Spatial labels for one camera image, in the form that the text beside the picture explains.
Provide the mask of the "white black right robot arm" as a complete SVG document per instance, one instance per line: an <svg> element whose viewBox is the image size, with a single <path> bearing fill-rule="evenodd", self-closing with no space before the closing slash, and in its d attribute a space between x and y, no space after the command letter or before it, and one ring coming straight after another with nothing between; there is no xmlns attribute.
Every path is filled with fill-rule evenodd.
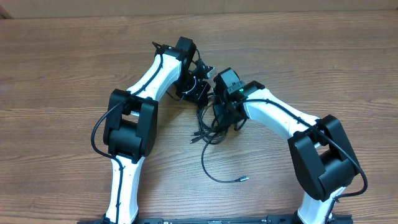
<svg viewBox="0 0 398 224"><path fill-rule="evenodd" d="M214 77L214 114L222 128L242 120L262 123L289 145L296 178L303 188L301 206L287 215L268 215L266 223L352 223L351 215L332 210L361 172L340 121L303 113L275 97L259 82L244 83L231 69Z"/></svg>

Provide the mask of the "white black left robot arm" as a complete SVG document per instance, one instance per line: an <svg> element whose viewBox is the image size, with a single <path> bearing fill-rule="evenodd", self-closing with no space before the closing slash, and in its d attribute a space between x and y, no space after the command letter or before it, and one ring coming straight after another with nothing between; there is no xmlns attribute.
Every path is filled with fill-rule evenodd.
<svg viewBox="0 0 398 224"><path fill-rule="evenodd" d="M204 106L207 83L214 68L202 59L192 39L180 37L176 46L155 44L154 62L127 90L115 89L104 117L103 142L113 167L109 207L102 223L136 223L137 191L144 159L157 135L159 101L174 86L179 100Z"/></svg>

